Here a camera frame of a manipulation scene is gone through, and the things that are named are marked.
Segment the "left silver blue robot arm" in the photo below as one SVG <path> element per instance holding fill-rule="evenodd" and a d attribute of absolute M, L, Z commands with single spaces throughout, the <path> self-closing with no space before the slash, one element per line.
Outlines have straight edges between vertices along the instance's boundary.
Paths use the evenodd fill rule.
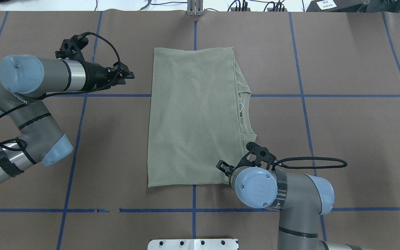
<path fill-rule="evenodd" d="M 0 184 L 37 163 L 51 166 L 73 152 L 73 145 L 43 100 L 53 94 L 107 90 L 133 79 L 118 61 L 112 67 L 83 56 L 56 59 L 9 55 L 0 65 Z"/>

